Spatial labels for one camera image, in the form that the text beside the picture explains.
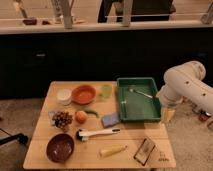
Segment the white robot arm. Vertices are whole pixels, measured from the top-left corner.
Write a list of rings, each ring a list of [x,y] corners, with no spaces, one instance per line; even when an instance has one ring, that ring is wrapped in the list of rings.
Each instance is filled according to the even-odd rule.
[[[186,62],[164,73],[165,84],[156,94],[161,103],[163,123],[171,120],[176,107],[184,98],[192,101],[199,109],[213,114],[213,87],[203,82],[205,75],[206,69],[199,61]]]

